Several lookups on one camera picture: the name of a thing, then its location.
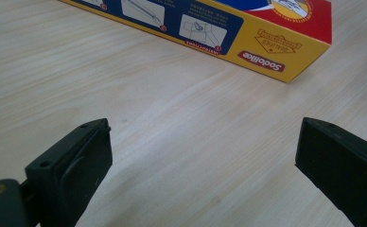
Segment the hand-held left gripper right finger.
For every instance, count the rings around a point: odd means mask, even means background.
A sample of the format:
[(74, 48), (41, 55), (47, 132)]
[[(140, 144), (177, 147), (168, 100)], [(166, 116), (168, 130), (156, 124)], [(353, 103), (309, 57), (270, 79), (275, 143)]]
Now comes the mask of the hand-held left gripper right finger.
[(355, 227), (367, 227), (367, 141), (332, 123), (306, 117), (295, 165)]

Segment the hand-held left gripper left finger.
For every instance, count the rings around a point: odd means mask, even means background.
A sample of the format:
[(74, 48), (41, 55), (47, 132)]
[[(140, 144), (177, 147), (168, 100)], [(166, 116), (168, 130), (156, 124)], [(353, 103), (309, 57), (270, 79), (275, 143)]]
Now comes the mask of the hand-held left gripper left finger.
[(87, 122), (26, 167), (42, 227), (75, 227), (113, 163), (108, 120)]

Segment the yellow cardboard box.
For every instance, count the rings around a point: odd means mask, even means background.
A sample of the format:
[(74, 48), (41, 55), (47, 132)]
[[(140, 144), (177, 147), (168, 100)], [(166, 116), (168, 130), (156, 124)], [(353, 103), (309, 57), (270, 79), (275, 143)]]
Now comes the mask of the yellow cardboard box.
[(332, 44), (328, 0), (61, 0), (290, 82)]

